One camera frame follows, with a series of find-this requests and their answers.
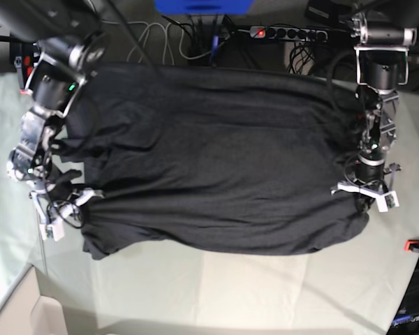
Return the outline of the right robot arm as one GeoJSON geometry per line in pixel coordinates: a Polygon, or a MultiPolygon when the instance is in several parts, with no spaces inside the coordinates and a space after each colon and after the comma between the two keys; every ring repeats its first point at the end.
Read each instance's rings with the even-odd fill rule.
{"type": "Polygon", "coordinates": [[[52,229],[69,216],[80,216],[82,204],[98,194],[74,187],[80,171],[62,172],[52,156],[55,138],[93,77],[108,37],[85,1],[0,1],[0,25],[40,51],[23,90],[32,104],[22,117],[7,169],[12,179],[30,185],[42,223],[52,229]]]}

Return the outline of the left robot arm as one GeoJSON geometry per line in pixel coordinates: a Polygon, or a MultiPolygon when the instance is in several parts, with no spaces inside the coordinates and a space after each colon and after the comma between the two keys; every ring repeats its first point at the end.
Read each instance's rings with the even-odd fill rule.
{"type": "Polygon", "coordinates": [[[387,212],[399,206],[393,184],[401,167],[387,164],[386,158],[397,140],[397,89],[409,81],[409,50],[418,39],[419,1],[357,3],[339,21],[348,27],[355,44],[334,57],[326,84],[333,91],[335,66],[353,57],[360,109],[344,180],[331,192],[353,193],[360,205],[376,204],[380,212],[387,212]]]}

